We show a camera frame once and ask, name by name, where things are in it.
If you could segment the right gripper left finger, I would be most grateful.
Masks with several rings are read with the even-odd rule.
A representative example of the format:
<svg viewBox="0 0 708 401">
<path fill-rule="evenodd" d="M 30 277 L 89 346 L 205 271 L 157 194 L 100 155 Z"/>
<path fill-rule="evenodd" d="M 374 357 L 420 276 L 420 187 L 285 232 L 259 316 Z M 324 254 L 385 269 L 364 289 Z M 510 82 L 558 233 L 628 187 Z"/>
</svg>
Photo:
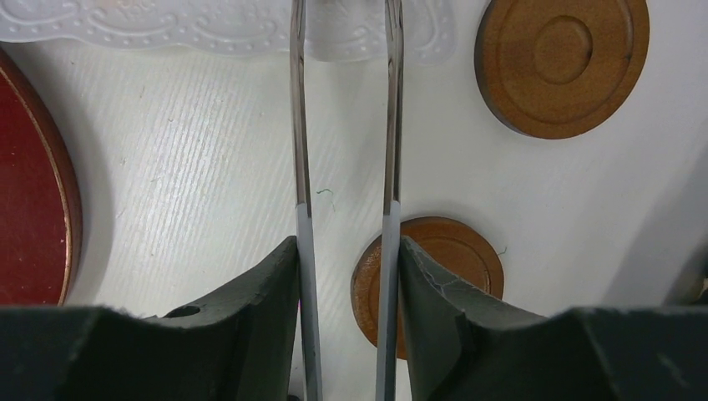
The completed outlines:
<svg viewBox="0 0 708 401">
<path fill-rule="evenodd" d="M 3 307 L 4 400 L 285 400 L 299 302 L 296 239 L 163 317 Z"/>
</svg>

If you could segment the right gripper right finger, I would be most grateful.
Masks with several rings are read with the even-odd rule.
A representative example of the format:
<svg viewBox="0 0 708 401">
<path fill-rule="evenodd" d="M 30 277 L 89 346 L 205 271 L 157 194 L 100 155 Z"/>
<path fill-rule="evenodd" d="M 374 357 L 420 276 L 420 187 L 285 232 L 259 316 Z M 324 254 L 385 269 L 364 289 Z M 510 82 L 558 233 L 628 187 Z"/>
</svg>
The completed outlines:
<svg viewBox="0 0 708 401">
<path fill-rule="evenodd" d="M 403 238 L 407 365 L 416 400 L 704 400 L 707 308 L 503 302 Z"/>
</svg>

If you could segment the dark red round tray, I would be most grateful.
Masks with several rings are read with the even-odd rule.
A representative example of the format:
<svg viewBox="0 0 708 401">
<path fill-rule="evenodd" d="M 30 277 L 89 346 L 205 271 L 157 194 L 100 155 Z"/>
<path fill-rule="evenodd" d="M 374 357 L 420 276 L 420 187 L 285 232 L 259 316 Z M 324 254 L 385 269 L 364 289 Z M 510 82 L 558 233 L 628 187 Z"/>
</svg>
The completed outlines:
<svg viewBox="0 0 708 401">
<path fill-rule="evenodd" d="M 82 247 L 68 150 L 21 69 L 1 54 L 1 303 L 64 303 Z"/>
</svg>

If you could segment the metal serving tongs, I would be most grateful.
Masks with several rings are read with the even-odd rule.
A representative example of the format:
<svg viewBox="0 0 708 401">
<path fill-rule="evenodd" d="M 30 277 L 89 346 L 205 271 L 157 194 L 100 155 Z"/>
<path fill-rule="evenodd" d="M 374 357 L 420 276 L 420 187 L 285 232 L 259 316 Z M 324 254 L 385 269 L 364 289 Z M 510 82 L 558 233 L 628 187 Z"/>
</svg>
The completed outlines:
<svg viewBox="0 0 708 401">
<path fill-rule="evenodd" d="M 386 0 L 388 100 L 386 158 L 382 215 L 382 251 L 377 318 L 377 368 L 375 398 L 396 397 L 397 310 L 401 243 L 401 144 L 404 75 L 404 26 L 402 2 Z M 308 400 L 321 400 L 322 365 L 318 322 L 316 263 L 311 210 L 311 186 L 306 135 L 304 43 L 306 4 L 291 4 L 290 95 L 296 183 L 296 243 L 300 257 L 301 347 Z"/>
</svg>

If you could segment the white three-tier dessert stand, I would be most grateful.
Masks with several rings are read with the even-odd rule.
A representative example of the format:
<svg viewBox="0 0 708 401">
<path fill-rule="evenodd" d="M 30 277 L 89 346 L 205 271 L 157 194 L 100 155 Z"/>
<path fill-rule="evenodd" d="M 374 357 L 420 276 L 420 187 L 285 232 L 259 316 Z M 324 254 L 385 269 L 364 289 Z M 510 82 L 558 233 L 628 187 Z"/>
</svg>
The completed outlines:
<svg viewBox="0 0 708 401">
<path fill-rule="evenodd" d="M 343 63 L 387 53 L 381 1 L 309 1 L 306 55 Z M 1 39 L 30 43 L 76 39 L 105 48 L 185 46 L 245 58 L 290 47 L 288 1 L 3 0 Z"/>
</svg>

